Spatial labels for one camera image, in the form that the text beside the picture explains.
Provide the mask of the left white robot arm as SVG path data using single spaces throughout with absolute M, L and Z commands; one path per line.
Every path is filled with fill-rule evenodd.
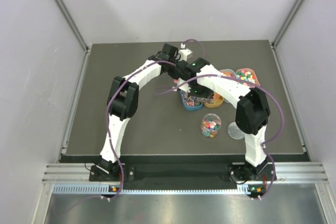
M 125 128 L 135 115 L 139 91 L 162 73 L 173 70 L 178 62 L 178 49 L 164 44 L 162 50 L 150 56 L 143 65 L 124 77 L 113 79 L 105 111 L 106 140 L 97 163 L 107 180 L 114 180 L 122 173 L 120 148 Z

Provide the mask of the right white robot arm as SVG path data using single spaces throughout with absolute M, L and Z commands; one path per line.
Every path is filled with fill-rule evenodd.
M 245 137 L 245 174 L 252 180 L 262 176 L 267 155 L 261 144 L 265 141 L 270 116 L 266 94 L 256 86 L 245 86 L 236 78 L 224 75 L 203 58 L 193 63 L 182 60 L 173 72 L 180 90 L 203 99 L 211 99 L 217 93 L 236 109 L 235 122 Z

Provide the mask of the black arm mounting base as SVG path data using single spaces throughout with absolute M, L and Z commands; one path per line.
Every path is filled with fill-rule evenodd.
M 276 178 L 270 164 L 256 170 L 245 164 L 126 164 L 123 171 L 113 165 L 110 173 L 92 166 L 91 182 L 109 182 L 120 179 L 126 184 L 144 182 L 146 185 L 163 181 L 178 182 L 183 179 L 210 179 L 223 182 L 271 181 Z

